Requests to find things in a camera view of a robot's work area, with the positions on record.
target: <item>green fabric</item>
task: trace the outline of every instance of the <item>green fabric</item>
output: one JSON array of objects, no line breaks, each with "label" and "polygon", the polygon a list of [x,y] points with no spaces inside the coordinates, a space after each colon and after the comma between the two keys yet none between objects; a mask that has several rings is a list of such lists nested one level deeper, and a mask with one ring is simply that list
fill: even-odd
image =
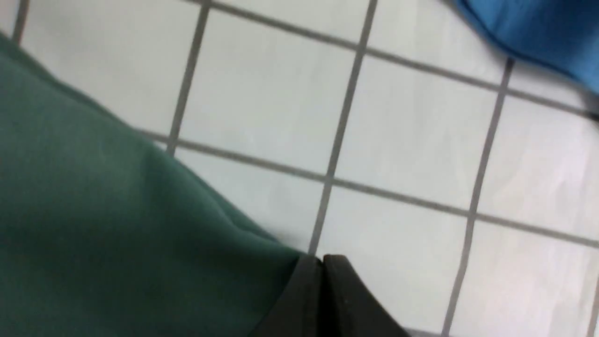
[{"label": "green fabric", "polygon": [[0,336],[247,336],[300,252],[0,34]]}]

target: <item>white tile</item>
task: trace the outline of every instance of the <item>white tile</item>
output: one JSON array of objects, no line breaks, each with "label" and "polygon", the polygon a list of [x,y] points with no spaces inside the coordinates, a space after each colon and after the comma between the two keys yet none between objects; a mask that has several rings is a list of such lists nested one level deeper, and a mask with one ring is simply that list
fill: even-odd
[{"label": "white tile", "polygon": [[156,145],[158,148],[160,148],[163,151],[167,150],[167,145],[165,143],[162,142],[154,142],[154,145]]},{"label": "white tile", "polygon": [[541,96],[569,106],[590,109],[586,106],[588,93],[565,77],[532,65],[517,62],[510,77],[509,87]]},{"label": "white tile", "polygon": [[365,58],[336,175],[467,209],[496,97]]},{"label": "white tile", "polygon": [[506,61],[442,0],[379,0],[368,44],[498,84]]},{"label": "white tile", "polygon": [[18,10],[19,0],[0,0],[0,34],[12,36]]},{"label": "white tile", "polygon": [[278,240],[308,250],[321,183],[182,148],[176,158]]},{"label": "white tile", "polygon": [[368,0],[224,0],[227,4],[358,42]]},{"label": "white tile", "polygon": [[317,255],[346,255],[397,322],[439,333],[465,223],[455,215],[334,188]]},{"label": "white tile", "polygon": [[198,15],[185,1],[32,1],[22,45],[127,123],[168,134]]},{"label": "white tile", "polygon": [[585,337],[594,249],[484,222],[474,226],[454,337]]},{"label": "white tile", "polygon": [[325,172],[354,54],[213,11],[181,137]]},{"label": "white tile", "polygon": [[479,212],[599,239],[599,128],[506,98]]}]

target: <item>blue cloth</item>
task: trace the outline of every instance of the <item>blue cloth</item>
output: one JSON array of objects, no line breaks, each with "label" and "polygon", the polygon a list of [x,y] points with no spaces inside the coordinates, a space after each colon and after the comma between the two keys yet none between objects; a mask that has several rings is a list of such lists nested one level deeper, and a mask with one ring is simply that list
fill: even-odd
[{"label": "blue cloth", "polygon": [[455,0],[487,40],[599,94],[599,0]]}]

